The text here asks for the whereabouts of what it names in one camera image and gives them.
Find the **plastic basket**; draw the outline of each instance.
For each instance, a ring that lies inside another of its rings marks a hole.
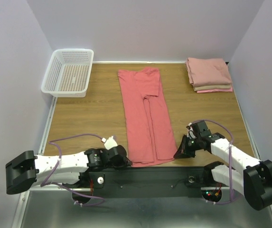
[[[94,52],[90,49],[55,50],[41,86],[43,93],[55,97],[85,97]]]

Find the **wooden surface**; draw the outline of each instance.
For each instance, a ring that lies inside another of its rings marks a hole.
[[[141,70],[144,67],[160,69],[164,96],[169,109],[177,147],[186,125],[198,119],[220,122],[234,134],[234,145],[253,155],[234,93],[197,94],[188,82],[183,64],[94,64],[89,87],[84,98],[58,98],[48,141],[81,133],[95,133],[105,138],[116,135],[118,144],[126,149],[122,95],[117,73],[119,69]],[[212,132],[228,134],[214,124],[208,124]],[[59,142],[63,154],[103,147],[98,138],[83,136]],[[55,146],[47,145],[45,155],[58,155]],[[201,166],[219,158],[205,151],[198,151],[195,158],[179,159],[163,166]]]

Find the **silver metal surface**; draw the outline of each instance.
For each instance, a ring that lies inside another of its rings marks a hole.
[[[190,198],[107,199],[81,208],[69,192],[48,190],[30,192],[21,227],[272,228],[272,214],[269,208],[255,211],[244,198],[227,205]]]

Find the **white connector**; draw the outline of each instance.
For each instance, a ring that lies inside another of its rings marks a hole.
[[[117,142],[115,141],[115,139],[113,138],[113,136],[109,137],[106,142],[104,143],[104,147],[109,150],[111,149],[112,147],[115,147],[117,146]]]

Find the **folded clothes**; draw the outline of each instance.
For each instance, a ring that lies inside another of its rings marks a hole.
[[[205,86],[198,86],[194,87],[194,91],[202,91],[202,90],[210,90],[210,89],[230,89],[232,88],[231,84],[228,85],[205,85]]]
[[[203,93],[213,93],[213,92],[232,92],[233,88],[231,87],[230,89],[209,89],[209,90],[200,90],[197,91],[198,94],[203,94]]]
[[[193,87],[227,85],[232,83],[228,67],[221,58],[188,58],[186,67],[189,82]]]

